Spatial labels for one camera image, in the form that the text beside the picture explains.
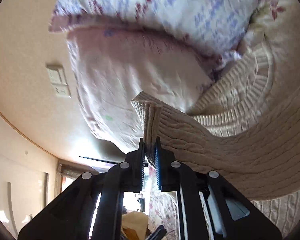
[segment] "pillow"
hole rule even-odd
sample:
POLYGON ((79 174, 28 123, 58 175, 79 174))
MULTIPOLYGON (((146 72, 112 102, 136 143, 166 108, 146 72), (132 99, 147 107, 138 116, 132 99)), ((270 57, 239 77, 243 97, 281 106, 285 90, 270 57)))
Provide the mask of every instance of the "pillow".
POLYGON ((143 136, 130 101, 141 91, 186 112, 212 85, 201 58, 171 37, 79 28, 68 35, 80 108, 92 133, 124 153, 143 136))
POLYGON ((202 54, 222 54, 243 37, 258 0, 57 0, 50 31, 97 25, 164 29, 202 54))

